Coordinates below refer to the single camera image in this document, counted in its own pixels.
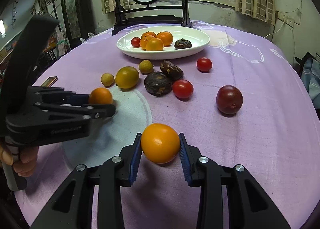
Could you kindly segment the person's left hand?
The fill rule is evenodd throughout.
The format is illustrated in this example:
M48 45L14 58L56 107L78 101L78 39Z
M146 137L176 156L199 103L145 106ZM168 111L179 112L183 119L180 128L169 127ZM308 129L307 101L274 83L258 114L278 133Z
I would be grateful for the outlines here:
M14 162L10 150L1 145L1 161L9 166L13 166L14 171L22 177L30 177L36 169L37 155L39 147L25 148L20 154L20 160Z

